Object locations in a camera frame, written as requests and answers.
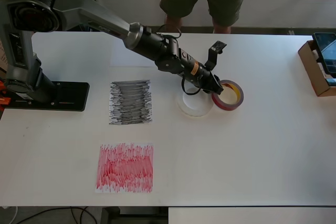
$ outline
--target wire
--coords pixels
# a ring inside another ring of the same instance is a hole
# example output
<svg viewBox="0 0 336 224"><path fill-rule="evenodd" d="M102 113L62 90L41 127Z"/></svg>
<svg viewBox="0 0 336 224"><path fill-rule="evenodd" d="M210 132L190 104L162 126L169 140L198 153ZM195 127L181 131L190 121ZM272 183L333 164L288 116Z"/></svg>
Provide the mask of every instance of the wire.
<svg viewBox="0 0 336 224"><path fill-rule="evenodd" d="M91 216L92 219L94 220L95 224L98 224L96 218L95 218L89 211L87 211L87 210L85 210L85 209L83 209L83 208L81 208L81 207L58 207L58 208L51 208L51 209L48 209L48 210L44 210L44 211L42 211L42 212L39 212L39 213L37 213L37 214L35 214L35 215L32 215L32 216L30 216L30 217L28 217L28 218L26 218L26 219L23 219L23 220L19 221L17 224L21 224L22 222L24 222L24 221L26 221L26 220L30 220L31 218L36 217L36 216L38 216L38 215L44 214L45 212L55 211L55 210L64 210L64 209L80 209L80 210L86 212L89 216Z"/></svg>
<svg viewBox="0 0 336 224"><path fill-rule="evenodd" d="M82 217L83 217L83 213L85 211L85 209L87 209L88 207L84 207L82 213L80 214L80 217L79 217L79 224L82 224Z"/></svg>
<svg viewBox="0 0 336 224"><path fill-rule="evenodd" d="M72 217L73 217L74 220L75 220L75 223L78 224L78 222L77 222L77 220L76 220L76 218L75 218L75 215L74 215L74 213L73 213L72 207L70 207L70 210L71 210L71 215L72 215Z"/></svg>
<svg viewBox="0 0 336 224"><path fill-rule="evenodd" d="M15 218L16 218L16 215L17 215L17 211L18 211L18 207L16 207L16 210L15 210L15 214L14 214L14 217L12 218L12 220L10 221L10 223L9 224L12 224L13 223L13 221L15 220Z"/></svg>
<svg viewBox="0 0 336 224"><path fill-rule="evenodd" d="M172 27L176 28L176 30L177 30L178 33L179 33L179 36L178 36L178 37L175 37L175 36L172 36L172 35L165 35L165 37L167 37L167 38L173 38L173 39L178 39L178 38L180 38L180 37L182 36L182 32L181 32L181 30L180 30L178 27L173 26L173 25L170 25L170 24L164 24L164 25L160 26L160 27L157 29L157 31L156 31L155 33L157 34L157 33L161 30L161 28L162 28L162 27L165 27L165 26L172 26Z"/></svg>
<svg viewBox="0 0 336 224"><path fill-rule="evenodd" d="M200 92L201 87L199 87L199 89L198 89L195 93L187 93L187 92L185 91L184 81L185 81L185 75L183 75L183 77L182 77L182 83L181 83L182 90L183 90L184 93L186 93L187 95L196 95L196 94L198 94L198 93Z"/></svg>

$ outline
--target white table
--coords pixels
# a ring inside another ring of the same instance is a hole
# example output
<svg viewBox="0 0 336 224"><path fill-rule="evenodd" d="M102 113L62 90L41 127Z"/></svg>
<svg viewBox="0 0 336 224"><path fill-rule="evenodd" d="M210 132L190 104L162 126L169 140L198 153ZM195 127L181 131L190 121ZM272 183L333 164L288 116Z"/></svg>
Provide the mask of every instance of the white table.
<svg viewBox="0 0 336 224"><path fill-rule="evenodd" d="M334 224L336 208L170 207L168 219L169 224Z"/></svg>
<svg viewBox="0 0 336 224"><path fill-rule="evenodd" d="M309 36L184 34L201 62L228 44L214 73L242 87L235 111L199 119L176 106L181 78L155 68L110 68L130 54L103 33L33 37L51 80L90 83L84 112L5 110L0 206L255 206L336 204L336 97L316 97L297 55ZM152 80L151 124L109 125L109 83ZM102 143L153 143L149 194L97 194Z"/></svg>

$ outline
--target white wall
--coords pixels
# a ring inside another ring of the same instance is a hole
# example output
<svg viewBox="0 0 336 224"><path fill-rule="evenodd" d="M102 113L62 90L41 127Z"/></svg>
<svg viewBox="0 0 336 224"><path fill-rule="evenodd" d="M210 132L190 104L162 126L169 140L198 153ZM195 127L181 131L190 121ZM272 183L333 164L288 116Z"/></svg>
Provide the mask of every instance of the white wall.
<svg viewBox="0 0 336 224"><path fill-rule="evenodd" d="M160 0L97 0L128 22L163 24ZM206 0L199 0L184 26L211 26ZM336 0L244 0L239 27L336 28Z"/></svg>

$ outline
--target black mounting plate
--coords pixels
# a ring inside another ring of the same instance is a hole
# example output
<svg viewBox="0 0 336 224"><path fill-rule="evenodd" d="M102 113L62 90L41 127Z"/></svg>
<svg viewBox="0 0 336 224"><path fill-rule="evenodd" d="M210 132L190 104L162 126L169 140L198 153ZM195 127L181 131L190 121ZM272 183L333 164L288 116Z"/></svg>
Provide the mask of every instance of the black mounting plate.
<svg viewBox="0 0 336 224"><path fill-rule="evenodd" d="M56 98L50 103L39 103L24 99L12 99L6 109L84 111L90 85L86 82L53 81Z"/></svg>

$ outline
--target black cable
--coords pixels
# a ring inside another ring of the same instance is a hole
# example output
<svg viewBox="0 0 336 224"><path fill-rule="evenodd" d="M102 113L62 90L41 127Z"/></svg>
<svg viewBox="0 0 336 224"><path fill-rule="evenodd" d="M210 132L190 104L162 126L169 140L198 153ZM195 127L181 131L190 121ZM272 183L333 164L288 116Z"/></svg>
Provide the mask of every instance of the black cable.
<svg viewBox="0 0 336 224"><path fill-rule="evenodd" d="M84 207L82 213L80 214L80 217L79 217L79 224L82 224L82 217L83 217L83 213L85 211L85 209L87 209L88 207Z"/></svg>
<svg viewBox="0 0 336 224"><path fill-rule="evenodd" d="M180 30L178 27L173 26L173 25L170 25L170 24L164 24L164 25L160 26L160 27L157 29L157 31L156 31L155 33L157 34L157 33L161 30L161 28L162 28L162 27L165 27L165 26L172 26L172 27L176 28L176 30L177 30L178 33L179 33L179 36L178 36L178 37L175 37L175 36L172 36L172 35L165 35L165 36L167 36L167 37L169 37L169 38L173 38L173 39L178 39L178 38L180 38L180 37L182 36L182 32L181 32L181 30Z"/></svg>
<svg viewBox="0 0 336 224"><path fill-rule="evenodd" d="M201 87L195 93L188 93L188 92L186 92L185 88L184 88L184 81L185 81L185 75L182 77L182 83L181 83L182 90L183 90L184 93L186 93L187 95L196 95L196 94L198 94L200 92Z"/></svg>
<svg viewBox="0 0 336 224"><path fill-rule="evenodd" d="M32 216L30 216L30 217L28 217L28 218L26 218L26 219L23 219L23 220L19 221L17 224L21 224L22 222L24 222L24 221L26 221L26 220L30 220L31 218L36 217L36 216L38 216L38 215L44 214L45 212L50 212L50 211L55 211L55 210L64 210L64 209L80 209L80 210L86 212L89 216L91 216L91 217L93 218L94 222L95 222L96 224L98 224L96 218L95 218L89 211L87 211L87 210L85 210L85 209L83 209L83 208L81 208L81 207L58 207L58 208L51 208L51 209L48 209L48 210L44 210L44 211L42 211L42 212L39 212L39 213L37 213L37 214L35 214L35 215L32 215Z"/></svg>
<svg viewBox="0 0 336 224"><path fill-rule="evenodd" d="M74 220L75 220L75 223L78 224L78 222L77 222L77 220L76 220L76 218L75 218L75 215L74 215L74 213L73 213L72 207L70 207L70 210L71 210L71 215L72 215L72 217L73 217Z"/></svg>

